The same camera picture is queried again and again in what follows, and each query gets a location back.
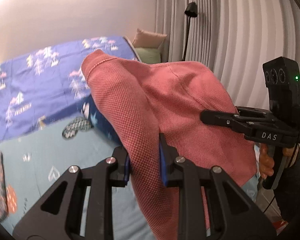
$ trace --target curtain fold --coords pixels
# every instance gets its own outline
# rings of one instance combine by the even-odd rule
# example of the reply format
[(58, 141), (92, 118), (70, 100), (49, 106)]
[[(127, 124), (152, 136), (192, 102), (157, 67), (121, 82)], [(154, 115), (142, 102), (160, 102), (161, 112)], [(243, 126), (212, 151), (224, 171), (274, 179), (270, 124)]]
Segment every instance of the curtain fold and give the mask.
[(300, 68), (300, 10), (294, 0), (158, 0), (156, 31), (168, 34), (163, 61), (179, 61), (186, 5), (195, 1), (186, 60), (209, 67), (235, 105), (269, 108), (263, 63), (284, 56)]

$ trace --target triangular cutout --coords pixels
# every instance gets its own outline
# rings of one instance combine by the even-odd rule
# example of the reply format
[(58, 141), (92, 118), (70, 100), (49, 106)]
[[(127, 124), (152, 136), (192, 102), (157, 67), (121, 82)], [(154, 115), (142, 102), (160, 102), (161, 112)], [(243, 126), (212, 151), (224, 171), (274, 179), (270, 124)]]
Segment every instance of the triangular cutout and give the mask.
[(226, 197), (229, 203), (229, 208), (232, 215), (238, 215), (249, 210), (248, 205), (239, 197), (235, 190), (228, 183), (224, 182)]
[(57, 215), (60, 210), (60, 206), (65, 195), (68, 183), (63, 181), (56, 190), (47, 198), (47, 200), (41, 205), (41, 210), (53, 215)]

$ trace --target camera lens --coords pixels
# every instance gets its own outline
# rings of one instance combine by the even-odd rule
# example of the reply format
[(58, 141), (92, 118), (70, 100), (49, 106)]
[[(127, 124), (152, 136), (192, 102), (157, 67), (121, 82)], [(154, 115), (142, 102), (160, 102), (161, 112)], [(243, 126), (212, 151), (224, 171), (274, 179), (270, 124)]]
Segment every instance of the camera lens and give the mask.
[(279, 79), (280, 79), (281, 83), (284, 83), (286, 80), (286, 75), (284, 74), (284, 71), (282, 68), (279, 70)]
[(266, 82), (269, 83), (270, 82), (270, 75), (269, 72), (266, 72)]
[(274, 69), (271, 70), (271, 79), (274, 84), (278, 81), (277, 72)]

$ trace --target black lamp shade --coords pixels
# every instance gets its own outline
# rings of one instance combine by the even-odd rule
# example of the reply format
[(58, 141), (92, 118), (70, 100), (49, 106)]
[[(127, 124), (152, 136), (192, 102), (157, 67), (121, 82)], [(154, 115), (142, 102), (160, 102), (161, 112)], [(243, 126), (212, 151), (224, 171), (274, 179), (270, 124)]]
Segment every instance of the black lamp shade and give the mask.
[(191, 2), (188, 4), (185, 15), (189, 17), (197, 17), (198, 16), (198, 6), (195, 2)]

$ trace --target black handle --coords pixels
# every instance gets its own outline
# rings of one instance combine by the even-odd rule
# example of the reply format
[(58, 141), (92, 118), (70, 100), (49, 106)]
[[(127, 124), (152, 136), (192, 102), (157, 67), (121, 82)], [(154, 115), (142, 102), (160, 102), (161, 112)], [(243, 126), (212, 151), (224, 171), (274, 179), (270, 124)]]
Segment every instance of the black handle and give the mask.
[(287, 162), (287, 157), (282, 154), (282, 147), (275, 147), (272, 145), (268, 145), (268, 155), (274, 160), (274, 174), (268, 176), (262, 182), (262, 186), (265, 189), (276, 189)]

